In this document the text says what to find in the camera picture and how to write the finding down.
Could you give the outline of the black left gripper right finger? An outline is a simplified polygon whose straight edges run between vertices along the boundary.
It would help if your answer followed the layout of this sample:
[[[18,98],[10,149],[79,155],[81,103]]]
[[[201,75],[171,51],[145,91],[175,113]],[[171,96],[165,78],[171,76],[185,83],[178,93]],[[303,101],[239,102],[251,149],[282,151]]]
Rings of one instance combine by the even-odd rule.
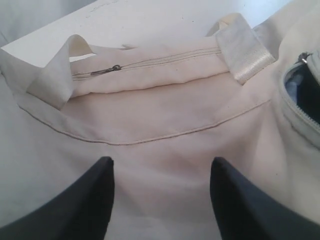
[[[320,226],[264,193],[223,157],[214,158],[210,198],[224,240],[318,240]]]

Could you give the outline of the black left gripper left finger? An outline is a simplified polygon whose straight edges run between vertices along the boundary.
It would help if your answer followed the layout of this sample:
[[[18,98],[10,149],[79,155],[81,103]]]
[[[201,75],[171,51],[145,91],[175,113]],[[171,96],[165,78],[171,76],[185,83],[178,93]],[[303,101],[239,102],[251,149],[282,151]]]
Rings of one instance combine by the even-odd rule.
[[[2,240],[103,240],[115,197],[114,162],[100,158],[34,212],[0,229]]]

